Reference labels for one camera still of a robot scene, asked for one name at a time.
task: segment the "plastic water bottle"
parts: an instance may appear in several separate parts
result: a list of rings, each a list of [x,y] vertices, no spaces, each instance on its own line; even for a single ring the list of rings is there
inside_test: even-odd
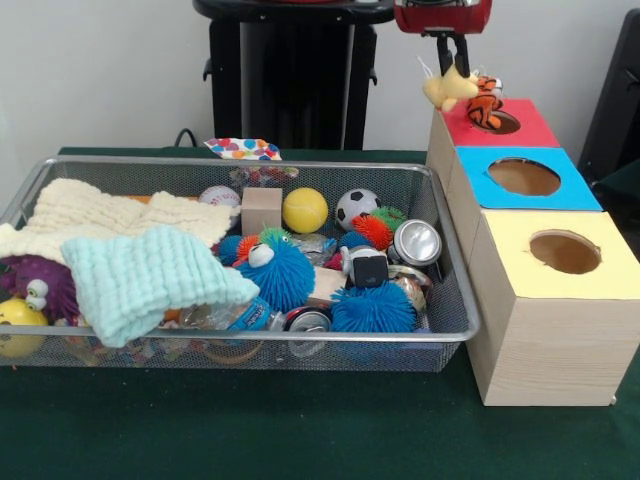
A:
[[[186,308],[180,313],[180,325],[185,328],[213,330],[284,330],[286,317],[275,312],[260,297],[245,305],[202,305]]]

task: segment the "red box lid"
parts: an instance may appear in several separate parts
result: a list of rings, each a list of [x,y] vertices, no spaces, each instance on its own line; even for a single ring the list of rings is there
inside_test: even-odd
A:
[[[508,98],[501,111],[515,117],[520,129],[497,134],[475,127],[467,117],[467,102],[460,102],[449,113],[445,123],[456,147],[559,147],[555,135],[531,100]]]

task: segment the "white ball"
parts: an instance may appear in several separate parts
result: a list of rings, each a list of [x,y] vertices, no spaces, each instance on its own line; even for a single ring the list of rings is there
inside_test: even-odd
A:
[[[349,190],[338,201],[336,222],[345,230],[353,230],[351,221],[362,214],[371,213],[380,208],[382,202],[371,190],[356,188]]]
[[[207,188],[202,192],[198,201],[209,205],[229,205],[230,207],[237,207],[241,202],[240,195],[224,185]],[[238,216],[236,215],[231,219],[231,228],[235,227],[237,223]]]

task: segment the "bottle label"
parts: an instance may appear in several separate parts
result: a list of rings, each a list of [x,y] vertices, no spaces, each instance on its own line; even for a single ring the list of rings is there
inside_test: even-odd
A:
[[[271,317],[271,307],[261,298],[254,299],[249,308],[229,325],[227,330],[263,330]]]

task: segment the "yellow ball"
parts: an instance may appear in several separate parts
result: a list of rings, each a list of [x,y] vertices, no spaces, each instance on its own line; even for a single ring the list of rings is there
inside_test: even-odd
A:
[[[296,233],[313,233],[329,216],[329,205],[322,194],[313,188],[298,188],[284,199],[282,218]]]
[[[0,324],[46,326],[47,319],[40,312],[27,307],[21,298],[12,298],[0,303]],[[0,335],[0,356],[26,357],[38,350],[44,343],[41,335]]]

